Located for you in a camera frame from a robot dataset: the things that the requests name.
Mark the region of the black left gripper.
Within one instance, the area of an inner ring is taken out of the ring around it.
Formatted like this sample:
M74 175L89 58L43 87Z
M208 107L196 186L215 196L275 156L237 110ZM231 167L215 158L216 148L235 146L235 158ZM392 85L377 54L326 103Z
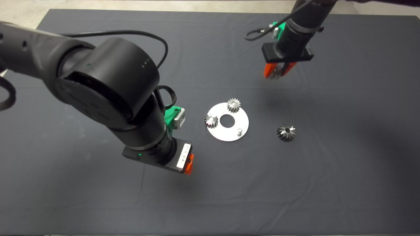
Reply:
M191 175L195 158L192 150L191 142L174 138L166 132L162 140L151 148L135 150L134 148L125 147L122 155L128 159L165 170Z

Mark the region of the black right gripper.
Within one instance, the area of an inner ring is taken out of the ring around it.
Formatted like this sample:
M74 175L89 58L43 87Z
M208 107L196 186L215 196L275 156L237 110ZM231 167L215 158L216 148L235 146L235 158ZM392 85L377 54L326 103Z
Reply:
M265 79L278 79L279 64L284 64L284 76L300 61L309 61L314 57L309 41L315 31L287 22L276 42L267 42L262 45L262 53L267 64L264 67Z

